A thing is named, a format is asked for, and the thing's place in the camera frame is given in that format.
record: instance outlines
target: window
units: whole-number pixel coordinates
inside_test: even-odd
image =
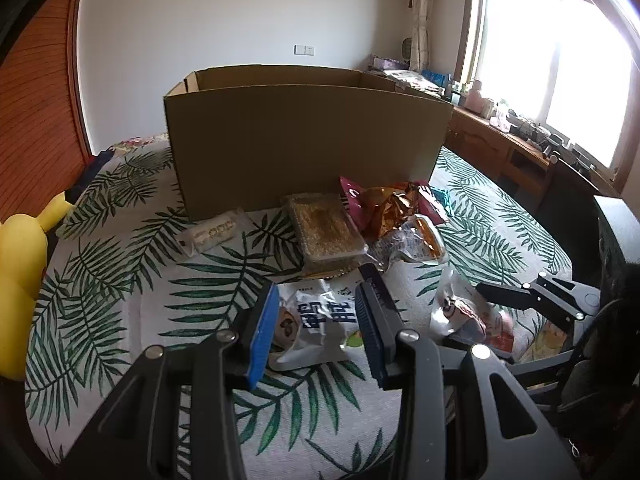
[[[483,0],[475,78],[482,94],[614,166],[632,56],[587,0]]]

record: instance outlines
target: plastic wrapper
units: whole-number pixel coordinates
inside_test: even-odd
[[[292,291],[291,285],[297,288]],[[273,370],[351,358],[346,342],[358,330],[352,296],[333,291],[325,280],[306,280],[279,286],[278,290],[280,314],[273,342],[282,350],[269,355]]]
[[[248,223],[244,211],[235,209],[182,231],[176,239],[184,253],[192,257],[231,240],[245,230]]]
[[[430,332],[437,342],[457,333],[505,352],[513,349],[511,316],[503,309],[489,305],[451,266],[442,271],[435,303],[437,308],[431,313]]]
[[[427,216],[434,225],[449,219],[425,181],[364,189],[342,176],[340,185],[347,197],[349,215],[367,242],[379,240],[414,214]]]
[[[301,193],[285,197],[305,259],[306,274],[357,267],[367,245],[337,194]]]
[[[440,233],[427,216],[410,216],[399,228],[392,229],[380,240],[369,245],[369,253],[378,263],[378,269],[386,271],[393,262],[433,262],[443,264],[449,253]]]

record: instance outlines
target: red wooden panel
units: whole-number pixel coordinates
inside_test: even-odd
[[[0,66],[1,221],[37,215],[84,168],[70,97],[73,8],[74,0],[47,0]]]

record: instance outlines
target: curtain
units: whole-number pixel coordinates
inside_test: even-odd
[[[421,72],[429,65],[429,16],[433,0],[412,0],[413,32],[411,37],[411,70]]]

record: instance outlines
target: bed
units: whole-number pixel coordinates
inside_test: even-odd
[[[440,227],[452,264],[472,283],[519,284],[546,269],[571,277],[553,238],[482,173],[443,148],[431,185],[448,189]],[[250,213],[241,237],[194,258],[175,235],[190,225],[167,140],[114,156],[59,229],[31,331],[25,404],[34,439],[63,459],[118,379],[146,347],[183,346],[251,307],[265,277],[299,275],[302,257],[279,208]],[[402,315],[429,318],[441,267],[396,263],[385,275]],[[522,356],[545,319],[512,312]],[[348,362],[282,374],[235,396],[247,477],[332,480],[393,451],[399,392],[382,392],[363,348]],[[179,470],[189,477],[189,392],[182,395]]]

